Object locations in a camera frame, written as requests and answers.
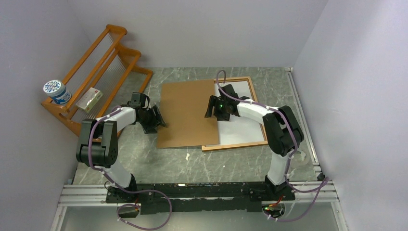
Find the brown backing board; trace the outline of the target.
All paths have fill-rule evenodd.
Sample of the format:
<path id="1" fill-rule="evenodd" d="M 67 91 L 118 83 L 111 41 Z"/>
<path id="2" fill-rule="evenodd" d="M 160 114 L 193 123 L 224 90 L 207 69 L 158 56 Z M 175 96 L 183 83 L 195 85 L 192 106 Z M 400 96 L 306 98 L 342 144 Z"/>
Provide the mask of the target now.
<path id="1" fill-rule="evenodd" d="M 159 109 L 166 123 L 157 133 L 157 148 L 219 144 L 217 120 L 205 118 L 212 79 L 171 82 L 161 86 Z"/>

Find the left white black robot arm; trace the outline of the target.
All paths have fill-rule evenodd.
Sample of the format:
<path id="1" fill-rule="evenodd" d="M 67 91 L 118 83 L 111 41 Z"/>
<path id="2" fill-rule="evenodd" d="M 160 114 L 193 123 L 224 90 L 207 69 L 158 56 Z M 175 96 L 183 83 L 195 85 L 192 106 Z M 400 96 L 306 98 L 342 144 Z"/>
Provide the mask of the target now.
<path id="1" fill-rule="evenodd" d="M 118 133 L 139 123 L 145 134 L 166 127 L 157 104 L 151 105 L 144 93 L 134 92 L 126 104 L 115 106 L 111 113 L 81 122 L 76 159 L 100 172 L 110 183 L 108 196 L 126 203 L 135 202 L 138 189 L 135 177 L 118 161 Z"/>

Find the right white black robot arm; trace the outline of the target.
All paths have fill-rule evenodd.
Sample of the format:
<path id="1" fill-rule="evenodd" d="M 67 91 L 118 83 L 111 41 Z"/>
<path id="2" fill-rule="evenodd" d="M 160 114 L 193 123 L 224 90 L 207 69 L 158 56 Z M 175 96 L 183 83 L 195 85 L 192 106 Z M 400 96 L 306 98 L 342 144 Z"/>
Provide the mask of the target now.
<path id="1" fill-rule="evenodd" d="M 304 140 L 304 134 L 292 109 L 286 105 L 271 107 L 246 96 L 239 97 L 231 84 L 220 87 L 218 91 L 220 96 L 209 97 L 205 117 L 215 116 L 218 121 L 229 121 L 234 115 L 262 125 L 272 158 L 261 195 L 271 200 L 294 200 L 294 193 L 286 180 L 290 158 Z"/>

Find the plant photo print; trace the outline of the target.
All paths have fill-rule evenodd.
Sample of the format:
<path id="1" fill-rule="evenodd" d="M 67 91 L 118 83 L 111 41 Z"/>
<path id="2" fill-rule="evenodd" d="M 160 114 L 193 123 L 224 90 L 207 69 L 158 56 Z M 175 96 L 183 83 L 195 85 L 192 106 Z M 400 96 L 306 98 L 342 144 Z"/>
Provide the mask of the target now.
<path id="1" fill-rule="evenodd" d="M 222 83 L 220 86 L 231 84 L 238 97 L 246 96 L 254 100 L 248 81 L 233 81 Z M 265 141 L 261 125 L 249 118 L 230 116 L 229 121 L 218 121 L 219 145 L 232 145 Z"/>

